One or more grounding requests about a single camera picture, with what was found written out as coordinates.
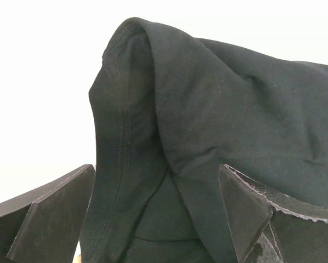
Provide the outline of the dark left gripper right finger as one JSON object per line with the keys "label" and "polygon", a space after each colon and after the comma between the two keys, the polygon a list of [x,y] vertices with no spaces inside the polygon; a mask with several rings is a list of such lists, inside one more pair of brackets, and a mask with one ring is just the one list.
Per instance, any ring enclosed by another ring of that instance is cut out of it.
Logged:
{"label": "dark left gripper right finger", "polygon": [[219,187],[238,262],[328,262],[328,209],[299,201],[227,164]]}

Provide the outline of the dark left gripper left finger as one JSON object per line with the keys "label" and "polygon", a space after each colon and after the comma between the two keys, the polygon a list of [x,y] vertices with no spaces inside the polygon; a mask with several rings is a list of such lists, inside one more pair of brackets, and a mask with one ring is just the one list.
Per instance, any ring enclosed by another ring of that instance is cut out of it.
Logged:
{"label": "dark left gripper left finger", "polygon": [[94,181],[86,164],[0,203],[0,262],[72,262]]}

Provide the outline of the black t shirt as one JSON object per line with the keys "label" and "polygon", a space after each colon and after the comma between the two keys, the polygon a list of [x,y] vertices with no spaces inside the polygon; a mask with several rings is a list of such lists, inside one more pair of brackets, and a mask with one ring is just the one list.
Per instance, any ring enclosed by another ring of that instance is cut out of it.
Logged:
{"label": "black t shirt", "polygon": [[328,208],[328,65],[131,18],[89,91],[83,262],[236,262],[221,164]]}

